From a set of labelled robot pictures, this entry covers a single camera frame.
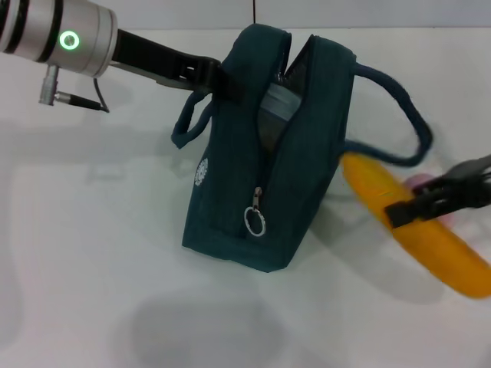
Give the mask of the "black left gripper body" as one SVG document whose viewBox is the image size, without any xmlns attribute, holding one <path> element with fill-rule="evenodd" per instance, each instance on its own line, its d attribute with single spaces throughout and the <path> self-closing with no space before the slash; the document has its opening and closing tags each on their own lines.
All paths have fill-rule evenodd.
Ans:
<svg viewBox="0 0 491 368">
<path fill-rule="evenodd" d="M 111 66 L 166 87 L 216 93 L 223 87 L 221 62 L 186 54 L 128 31 L 117 32 Z"/>
</svg>

